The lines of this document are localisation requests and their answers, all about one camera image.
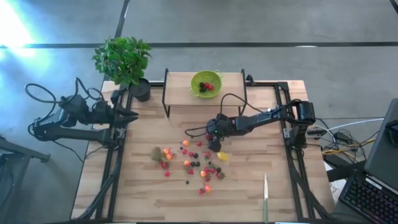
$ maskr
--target lime green colander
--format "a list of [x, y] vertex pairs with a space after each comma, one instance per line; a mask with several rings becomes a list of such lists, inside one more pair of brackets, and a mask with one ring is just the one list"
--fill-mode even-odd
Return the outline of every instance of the lime green colander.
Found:
[[[221, 90], [221, 78], [223, 77], [223, 74], [215, 70], [213, 71], [201, 71], [196, 73], [192, 79], [191, 79], [191, 92], [194, 96], [199, 96], [203, 98], [211, 98], [216, 96], [220, 90]], [[214, 86], [213, 90], [207, 90], [206, 92], [199, 92], [200, 83], [206, 83], [208, 82], [209, 84], [212, 84]]]

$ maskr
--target computer keyboard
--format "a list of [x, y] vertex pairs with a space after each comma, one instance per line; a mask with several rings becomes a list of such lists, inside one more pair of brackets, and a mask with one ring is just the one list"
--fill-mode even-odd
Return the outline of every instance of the computer keyboard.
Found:
[[397, 195], [358, 172], [347, 180], [339, 201], [373, 222], [398, 224]]

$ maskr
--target concrete floor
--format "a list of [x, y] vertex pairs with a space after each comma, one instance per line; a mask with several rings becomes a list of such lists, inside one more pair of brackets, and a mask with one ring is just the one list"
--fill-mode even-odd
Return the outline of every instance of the concrete floor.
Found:
[[[6, 21], [0, 22], [0, 45], [103, 42], [115, 35], [122, 6], [123, 0], [0, 2], [0, 21]], [[148, 42], [398, 41], [397, 21], [388, 0], [132, 0], [122, 36]], [[87, 87], [101, 88], [103, 76], [94, 69], [93, 53], [93, 49], [0, 49], [0, 134], [51, 154], [48, 163], [30, 163], [16, 223], [68, 220], [82, 167], [67, 149], [28, 135], [27, 125], [51, 105], [30, 99], [24, 85], [39, 83], [58, 98], [73, 93], [74, 77]], [[183, 48], [154, 49], [152, 55], [149, 80], [161, 80], [166, 67], [192, 72], [245, 68], [256, 80], [305, 80], [317, 116], [331, 127], [383, 117], [398, 96], [398, 47]], [[42, 91], [36, 94], [48, 97]], [[347, 129], [363, 140], [380, 124]], [[80, 156], [88, 144], [60, 142]]]

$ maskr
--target wooden tabletop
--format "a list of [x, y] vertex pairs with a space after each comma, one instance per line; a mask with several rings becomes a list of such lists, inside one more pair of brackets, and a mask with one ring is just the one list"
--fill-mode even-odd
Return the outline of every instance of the wooden tabletop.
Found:
[[[292, 99], [308, 99], [303, 81], [287, 82]], [[109, 99], [111, 91], [117, 88], [112, 82], [105, 82], [104, 97]], [[225, 172], [226, 178], [218, 180], [213, 177], [208, 183], [213, 192], [198, 195], [198, 189], [203, 186], [203, 179], [199, 176], [205, 164], [203, 152], [209, 150], [195, 143], [206, 141], [195, 138], [186, 147], [200, 155], [198, 161], [202, 165], [200, 169], [194, 169], [194, 175], [184, 171], [183, 162], [190, 158], [181, 155], [177, 149], [181, 141], [188, 139], [185, 129], [205, 125], [215, 117], [219, 108], [177, 107], [171, 111], [173, 116], [167, 119], [161, 102], [162, 88], [152, 88], [151, 94], [148, 102], [134, 100], [132, 103], [132, 110], [140, 115], [138, 120], [129, 124], [126, 134], [115, 222], [262, 222], [264, 173], [268, 176], [269, 221], [297, 219], [280, 123], [261, 126], [245, 136], [226, 138], [221, 150], [228, 154], [229, 161], [213, 159]], [[248, 102], [262, 110], [273, 108], [276, 105], [274, 89], [248, 87]], [[238, 112], [236, 108], [225, 108], [223, 113], [237, 116]], [[254, 113], [254, 110], [246, 108], [245, 114]], [[88, 152], [99, 146], [91, 142]], [[171, 151], [177, 154], [170, 163], [170, 177], [165, 177], [160, 165], [151, 160], [150, 151], [154, 146], [161, 149], [171, 147]], [[79, 216], [97, 194], [105, 157], [106, 151], [100, 150], [86, 159], [72, 217]], [[306, 148], [304, 161], [312, 192], [326, 210], [332, 212], [334, 203], [319, 147]], [[300, 195], [304, 214], [307, 214], [303, 193]], [[106, 198], [105, 211], [108, 210], [108, 201]]]
[[[227, 93], [234, 93], [244, 99], [243, 74], [233, 72], [223, 72], [223, 87], [217, 96], [213, 98], [199, 98], [190, 93], [191, 79], [196, 72], [169, 72], [167, 74], [165, 104], [174, 106], [218, 106], [221, 98]], [[225, 106], [243, 106], [244, 102], [238, 98], [225, 98]]]

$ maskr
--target knife blade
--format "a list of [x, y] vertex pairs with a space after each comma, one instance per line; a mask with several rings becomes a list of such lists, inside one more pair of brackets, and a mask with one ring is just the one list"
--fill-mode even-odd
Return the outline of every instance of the knife blade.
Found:
[[268, 223], [268, 180], [267, 174], [264, 174], [264, 223]]

